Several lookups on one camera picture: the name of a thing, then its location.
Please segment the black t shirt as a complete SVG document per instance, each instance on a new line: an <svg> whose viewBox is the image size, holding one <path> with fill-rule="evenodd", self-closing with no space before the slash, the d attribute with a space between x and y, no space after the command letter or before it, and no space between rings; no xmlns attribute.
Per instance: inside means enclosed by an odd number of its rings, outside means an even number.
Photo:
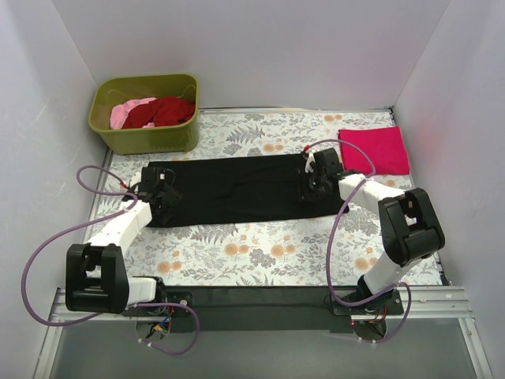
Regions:
<svg viewBox="0 0 505 379"><path fill-rule="evenodd" d="M297 169L301 154L150 162L146 167L171 169L182 195L166 225L194 225L298 220L338 213L343 201L299 201Z"/></svg>

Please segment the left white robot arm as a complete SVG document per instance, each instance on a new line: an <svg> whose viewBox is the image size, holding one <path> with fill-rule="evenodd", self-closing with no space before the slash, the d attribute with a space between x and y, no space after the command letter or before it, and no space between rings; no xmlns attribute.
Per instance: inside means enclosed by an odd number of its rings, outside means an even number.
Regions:
<svg viewBox="0 0 505 379"><path fill-rule="evenodd" d="M70 311L120 314L139 303L165 302L162 280L129 276L124 256L150 223L164 224L174 214L182 195L174 188L171 169L143 167L118 196L115 216L84 244L73 244L66 254L65 304Z"/></svg>

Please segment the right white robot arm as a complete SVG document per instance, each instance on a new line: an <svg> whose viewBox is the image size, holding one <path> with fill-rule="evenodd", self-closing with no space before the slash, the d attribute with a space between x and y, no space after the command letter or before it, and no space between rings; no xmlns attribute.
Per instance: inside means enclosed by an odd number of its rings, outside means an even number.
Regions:
<svg viewBox="0 0 505 379"><path fill-rule="evenodd" d="M403 276L445 245L445 236L427 192L385 186L358 171L346 171L334 148L302 153L304 166L297 170L300 198L320 202L336 195L343 201L327 244L326 275L334 303L364 307L388 296ZM383 253L357 282L356 289L340 297L331 282L331 248L338 223L350 202L379 217Z"/></svg>

